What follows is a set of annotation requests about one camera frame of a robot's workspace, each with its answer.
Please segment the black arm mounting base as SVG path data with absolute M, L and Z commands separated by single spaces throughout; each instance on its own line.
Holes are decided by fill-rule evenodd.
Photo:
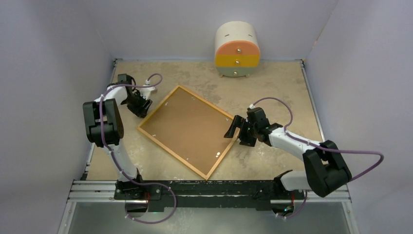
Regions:
M 119 190 L 114 199 L 148 205 L 149 212 L 165 208 L 253 208 L 257 211 L 291 212 L 304 198 L 295 190 L 278 193 L 274 180 L 147 180 L 144 186 Z

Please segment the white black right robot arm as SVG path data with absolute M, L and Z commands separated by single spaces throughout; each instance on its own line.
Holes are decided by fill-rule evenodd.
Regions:
M 350 182 L 353 178 L 337 145 L 330 140 L 325 142 L 304 139 L 289 133 L 278 124 L 271 124 L 260 107 L 247 110 L 247 117 L 236 115 L 224 134 L 232 138 L 239 128 L 237 138 L 241 145 L 253 147 L 260 141 L 278 148 L 302 160 L 303 171 L 286 171 L 274 178 L 274 194 L 286 198 L 294 190 L 311 190 L 320 197 Z

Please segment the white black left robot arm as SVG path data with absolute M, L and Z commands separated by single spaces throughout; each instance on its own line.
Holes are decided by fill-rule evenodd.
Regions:
M 123 143 L 125 130 L 119 106 L 126 105 L 135 116 L 145 118 L 152 104 L 150 95 L 155 90 L 151 78 L 138 86 L 132 76 L 120 74 L 100 97 L 82 106 L 87 139 L 110 157 L 117 169 L 119 190 L 126 189 L 132 199 L 142 198 L 145 186 Z

